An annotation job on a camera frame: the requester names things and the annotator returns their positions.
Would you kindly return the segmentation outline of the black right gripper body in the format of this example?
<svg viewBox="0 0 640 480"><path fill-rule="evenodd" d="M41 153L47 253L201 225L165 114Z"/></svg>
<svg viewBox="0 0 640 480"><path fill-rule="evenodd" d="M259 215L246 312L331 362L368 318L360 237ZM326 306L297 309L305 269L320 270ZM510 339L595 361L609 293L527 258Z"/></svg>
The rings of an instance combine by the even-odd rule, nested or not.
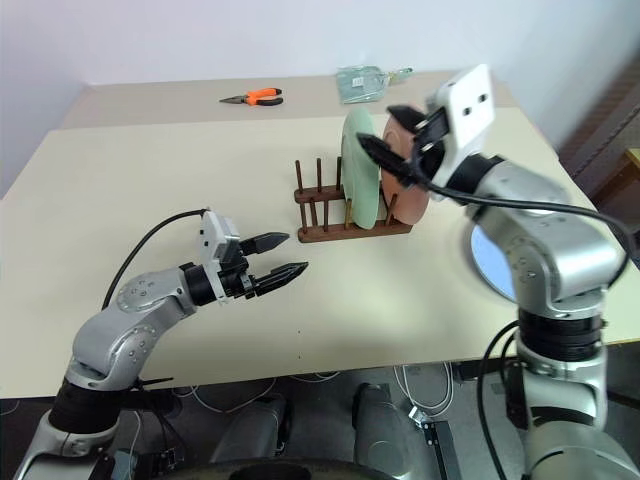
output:
<svg viewBox="0 0 640 480"><path fill-rule="evenodd" d="M445 108L431 112L417 130L409 163L419 183L432 181L440 169L446 153L444 137L449 131Z"/></svg>

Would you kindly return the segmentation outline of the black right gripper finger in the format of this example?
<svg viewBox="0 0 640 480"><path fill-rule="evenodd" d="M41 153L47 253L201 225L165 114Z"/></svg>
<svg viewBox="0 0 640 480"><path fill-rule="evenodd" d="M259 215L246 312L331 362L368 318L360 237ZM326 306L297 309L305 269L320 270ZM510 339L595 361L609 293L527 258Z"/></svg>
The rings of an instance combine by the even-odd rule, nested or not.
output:
<svg viewBox="0 0 640 480"><path fill-rule="evenodd" d="M384 171L391 174L403 187L418 186L426 188L426 184L420 178L418 167L426 144L416 136L411 150L410 160L405 160L399 154L392 151L391 147L381 138L358 132L356 139L365 153Z"/></svg>
<svg viewBox="0 0 640 480"><path fill-rule="evenodd" d="M409 105L391 105L388 113L406 131L417 134L426 125L426 115Z"/></svg>

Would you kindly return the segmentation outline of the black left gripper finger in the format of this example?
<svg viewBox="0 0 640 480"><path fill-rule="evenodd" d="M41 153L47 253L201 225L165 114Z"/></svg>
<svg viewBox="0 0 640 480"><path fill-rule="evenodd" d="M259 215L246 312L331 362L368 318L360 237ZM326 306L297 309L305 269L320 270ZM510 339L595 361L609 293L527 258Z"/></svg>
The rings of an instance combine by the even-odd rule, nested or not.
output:
<svg viewBox="0 0 640 480"><path fill-rule="evenodd" d="M299 277L307 267L307 262L293 262L277 267L254 280L254 292L257 296L263 296L282 288Z"/></svg>
<svg viewBox="0 0 640 480"><path fill-rule="evenodd" d="M267 232L242 241L242 255L263 254L275 249L290 238L288 233Z"/></svg>

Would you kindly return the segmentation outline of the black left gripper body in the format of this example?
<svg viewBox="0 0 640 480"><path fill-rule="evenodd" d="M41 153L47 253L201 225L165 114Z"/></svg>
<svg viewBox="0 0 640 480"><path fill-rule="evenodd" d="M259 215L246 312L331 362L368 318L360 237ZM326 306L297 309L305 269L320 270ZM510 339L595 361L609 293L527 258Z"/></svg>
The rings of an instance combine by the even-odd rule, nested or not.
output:
<svg viewBox="0 0 640 480"><path fill-rule="evenodd" d="M250 299L256 296L254 281L248 273L247 257L257 253L255 238L233 241L220 261L219 278L227 297Z"/></svg>

